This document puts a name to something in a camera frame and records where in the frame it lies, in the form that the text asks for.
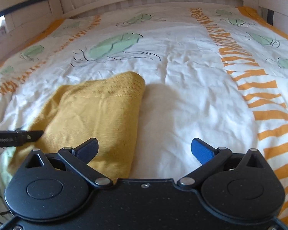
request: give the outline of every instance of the orange striped pattern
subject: orange striped pattern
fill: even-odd
[[[86,32],[91,30],[92,28],[98,26],[100,24],[101,17],[99,15],[96,15],[91,22],[91,24],[86,29]],[[59,47],[59,49],[54,50],[48,57],[46,57],[44,60],[39,61],[35,66],[30,67],[28,71],[25,71],[22,75],[13,78],[13,80],[6,81],[0,85],[0,96],[4,96],[8,92],[14,93],[16,91],[16,88],[19,87],[20,84],[23,84],[30,76],[30,74],[36,69],[40,68],[42,64],[46,64],[49,58],[56,53],[59,53],[63,49],[65,49],[71,42],[73,42],[75,39],[78,39],[85,35],[86,33],[82,30],[78,32],[77,34],[73,35],[72,38],[70,38],[67,42],[65,42],[62,46]]]
[[[247,82],[254,76],[267,77],[264,69],[252,69],[252,66],[258,67],[259,64],[243,47],[239,46],[229,32],[219,27],[209,17],[205,16],[201,9],[190,9],[191,16],[206,28],[209,36],[214,43],[219,46],[219,53],[224,68],[231,68],[235,65],[244,65],[244,72],[237,72],[233,70],[226,70],[232,77],[233,81],[239,82],[238,90],[243,93],[243,98],[248,104],[248,107],[253,110],[254,119],[257,122],[265,122],[266,120],[283,120],[283,125],[275,129],[266,129],[258,133],[258,140],[262,141],[268,137],[282,137],[288,134],[288,111],[287,106],[278,91],[276,80],[268,82]],[[259,106],[273,106],[273,109],[258,110]],[[277,158],[278,156],[288,152],[288,142],[279,146],[270,146],[264,150],[265,158]],[[288,178],[288,164],[274,170],[278,179]],[[285,192],[288,194],[288,186],[285,187]],[[282,211],[288,208],[288,200],[284,203]],[[288,224],[288,215],[281,218],[281,220]]]

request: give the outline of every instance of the white blanket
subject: white blanket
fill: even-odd
[[[0,68],[0,130],[26,129],[62,84],[126,71],[146,82],[130,178],[190,173],[200,166],[190,148],[198,137],[238,153],[258,148],[288,188],[288,40],[236,8],[65,20]],[[1,155],[5,183],[12,152]],[[288,204],[280,218],[288,224]]]

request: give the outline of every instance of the metal rivet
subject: metal rivet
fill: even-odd
[[[13,230],[23,230],[22,226],[14,226]]]
[[[184,177],[179,180],[180,184],[183,186],[192,185],[195,183],[195,180],[191,177]]]
[[[95,180],[95,183],[99,186],[105,186],[105,185],[109,185],[111,183],[111,180],[107,177],[101,177],[101,178],[97,178]]]
[[[149,183],[144,183],[144,184],[141,185],[141,188],[146,189],[146,188],[148,188],[149,186],[150,186]]]

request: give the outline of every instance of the blue object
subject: blue object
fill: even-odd
[[[191,143],[191,152],[201,164],[205,164],[216,155],[217,150],[199,138],[195,138]]]

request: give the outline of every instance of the yellow knitted fabric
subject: yellow knitted fabric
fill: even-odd
[[[59,87],[28,129],[43,130],[43,136],[16,148],[9,172],[14,174],[33,148],[55,153],[95,137],[99,151],[88,165],[114,182],[128,178],[144,89],[143,78],[134,72]]]

